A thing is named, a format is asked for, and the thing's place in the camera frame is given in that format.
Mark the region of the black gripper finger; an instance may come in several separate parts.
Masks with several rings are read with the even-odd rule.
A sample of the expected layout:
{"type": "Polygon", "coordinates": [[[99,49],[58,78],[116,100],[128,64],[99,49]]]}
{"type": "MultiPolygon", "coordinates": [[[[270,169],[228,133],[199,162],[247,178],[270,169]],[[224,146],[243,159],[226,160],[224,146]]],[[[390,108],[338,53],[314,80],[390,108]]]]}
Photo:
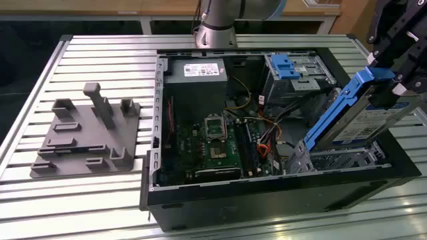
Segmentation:
{"type": "Polygon", "coordinates": [[[370,97],[377,107],[390,108],[406,93],[427,92],[427,16],[402,15],[397,20],[381,20],[374,45],[374,68],[394,68],[395,77],[370,97]]]}
{"type": "Polygon", "coordinates": [[[409,36],[418,16],[406,15],[406,7],[407,0],[378,0],[367,32],[367,43],[373,45],[369,65],[373,68],[391,68],[395,60],[406,55],[395,68],[398,73],[413,73],[418,69],[418,54],[411,50],[418,41],[409,36]]]}

